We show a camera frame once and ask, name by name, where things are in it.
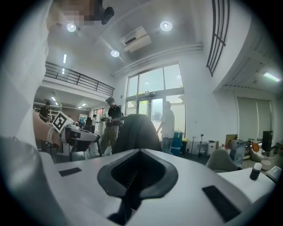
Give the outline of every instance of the man in cap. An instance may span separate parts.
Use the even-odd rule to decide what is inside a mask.
[[[114,98],[109,97],[105,101],[110,106],[108,110],[108,116],[112,117],[112,120],[111,122],[105,123],[106,128],[104,130],[101,144],[100,144],[102,154],[104,154],[105,150],[107,149],[109,142],[111,144],[111,148],[113,149],[117,136],[118,136],[119,121],[121,118],[121,109],[118,105],[116,105]]]

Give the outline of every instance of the black shirt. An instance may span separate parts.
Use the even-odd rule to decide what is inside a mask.
[[[120,107],[118,105],[115,105],[114,108],[110,107],[109,110],[108,110],[108,116],[112,117],[112,119],[121,118],[121,109],[120,109]],[[119,121],[112,122],[112,123],[106,123],[106,126],[107,127],[119,126]]]
[[[46,109],[46,107],[45,106],[43,106],[41,109],[40,109],[40,112],[39,112],[39,114],[41,114],[43,117],[47,117],[48,116],[48,111],[49,111],[49,109],[47,108]]]

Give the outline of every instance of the white table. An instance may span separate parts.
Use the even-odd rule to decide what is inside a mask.
[[[275,183],[263,173],[260,173],[257,180],[253,181],[249,178],[251,171],[252,168],[247,168],[233,172],[218,173],[218,175],[239,188],[254,203],[260,197],[271,193]]]

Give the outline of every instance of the person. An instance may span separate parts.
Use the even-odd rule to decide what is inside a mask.
[[[96,121],[96,116],[97,115],[93,115],[93,118],[92,118],[92,126],[91,126],[92,133],[94,133],[94,130],[96,128],[96,123],[99,123],[98,121]]]
[[[42,119],[42,121],[47,122],[49,120],[49,116],[48,116],[48,111],[49,111],[49,107],[50,107],[50,102],[46,101],[45,106],[43,106],[40,109],[39,112],[39,117]]]
[[[111,148],[113,149],[116,139],[117,139],[119,122],[121,118],[121,109],[118,105],[116,105],[114,98],[109,97],[108,99],[106,99],[106,102],[110,106],[108,110],[108,116],[112,117],[112,120],[111,122],[105,123],[106,128],[102,135],[102,140],[100,144],[102,154],[104,154],[105,150],[107,149],[109,142],[110,142]]]
[[[48,33],[51,26],[58,23],[81,25],[84,19],[93,18],[98,4],[96,0],[43,0],[20,21],[5,46],[0,65],[1,95],[17,101],[11,104],[10,98],[1,98],[0,104],[5,108],[0,108],[0,115],[16,120],[4,122],[0,136],[15,137],[35,149],[35,138],[61,146],[59,133],[33,110],[35,93],[46,72]]]
[[[170,151],[170,147],[174,137],[174,127],[175,127],[175,116],[170,108],[171,108],[171,103],[169,101],[166,101],[165,111],[161,118],[161,124],[157,130],[157,133],[159,133],[159,130],[162,128],[161,146],[162,146],[162,151],[167,154],[172,154],[172,152]]]

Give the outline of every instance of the balcony railing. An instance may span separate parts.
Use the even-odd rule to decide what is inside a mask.
[[[223,47],[226,46],[226,36],[229,25],[230,2],[229,0],[212,0],[213,29],[207,68],[211,76],[219,62]]]
[[[53,79],[58,79],[67,83],[81,86],[107,96],[113,96],[114,88],[106,85],[96,79],[75,72],[73,70],[63,68],[57,64],[50,62],[45,63],[46,73],[45,76]]]

